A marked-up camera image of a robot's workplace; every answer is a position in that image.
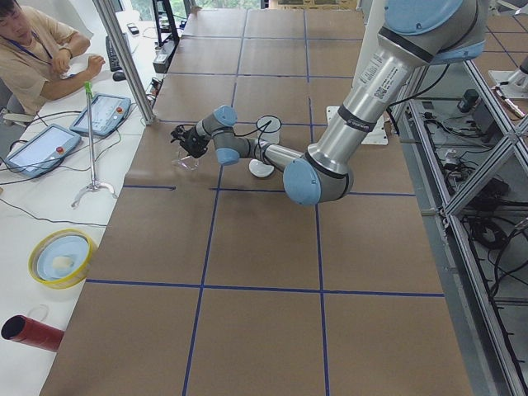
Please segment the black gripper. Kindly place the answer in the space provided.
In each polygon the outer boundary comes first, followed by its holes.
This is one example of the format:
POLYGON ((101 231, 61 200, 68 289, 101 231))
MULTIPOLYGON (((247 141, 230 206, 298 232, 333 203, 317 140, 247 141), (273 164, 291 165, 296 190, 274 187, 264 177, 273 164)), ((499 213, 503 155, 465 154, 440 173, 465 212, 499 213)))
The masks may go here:
POLYGON ((184 149, 193 158, 200 158, 207 152, 209 140, 200 136, 196 128, 191 128, 186 132, 184 138, 184 149))

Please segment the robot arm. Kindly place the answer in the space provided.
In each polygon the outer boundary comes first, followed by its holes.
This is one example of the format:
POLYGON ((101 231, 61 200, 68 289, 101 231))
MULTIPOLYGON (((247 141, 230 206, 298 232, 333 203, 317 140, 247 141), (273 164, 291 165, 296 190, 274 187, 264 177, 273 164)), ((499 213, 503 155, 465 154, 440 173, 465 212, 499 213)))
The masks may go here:
POLYGON ((178 127, 174 139, 194 158, 214 144, 221 165, 254 158, 283 173, 287 196, 316 205, 346 195, 353 185, 352 154, 398 98, 416 68, 475 59, 483 52, 487 1, 384 1, 378 46, 321 139, 306 151, 248 139, 234 133, 237 116, 230 106, 215 109, 190 129, 178 127))

